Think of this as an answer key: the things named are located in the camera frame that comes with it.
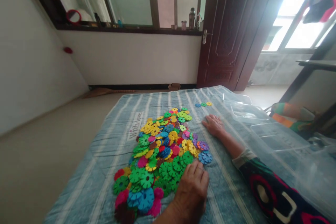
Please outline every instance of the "wooden door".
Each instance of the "wooden door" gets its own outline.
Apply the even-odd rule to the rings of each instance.
[[[203,31],[212,35],[201,45],[197,88],[223,85],[235,90],[267,2],[206,0]],[[259,41],[260,51],[264,42]]]

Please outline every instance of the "hand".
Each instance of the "hand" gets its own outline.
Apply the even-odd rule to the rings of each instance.
[[[189,164],[180,180],[172,207],[183,222],[198,223],[205,212],[209,174],[203,164],[195,160]]]
[[[206,127],[211,135],[219,138],[221,135],[225,134],[224,124],[221,119],[215,115],[207,115],[205,117],[208,122],[202,121],[202,124]]]

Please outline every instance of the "window sill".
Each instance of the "window sill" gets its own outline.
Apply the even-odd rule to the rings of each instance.
[[[168,35],[189,35],[202,36],[202,31],[182,31],[172,29],[150,29],[150,28],[113,28],[113,27],[92,27],[92,26],[70,26],[65,24],[55,24],[57,30],[74,30],[83,32],[114,32],[114,33],[144,33],[144,34],[168,34]]]
[[[262,50],[262,54],[313,54],[316,49],[310,48],[284,48],[278,51]]]

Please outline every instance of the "cardboard box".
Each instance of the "cardboard box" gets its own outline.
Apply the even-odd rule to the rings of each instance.
[[[180,83],[172,83],[169,84],[168,89],[169,91],[178,91],[181,88],[181,84]]]

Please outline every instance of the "wall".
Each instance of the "wall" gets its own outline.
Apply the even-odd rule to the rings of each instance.
[[[87,91],[33,0],[0,0],[0,135]]]
[[[57,32],[89,85],[196,83],[201,36]]]
[[[323,59],[336,60],[336,43]],[[315,70],[289,102],[323,113],[336,102],[335,87],[336,72]]]
[[[302,70],[296,60],[309,60],[311,54],[261,53],[249,85],[290,85]]]

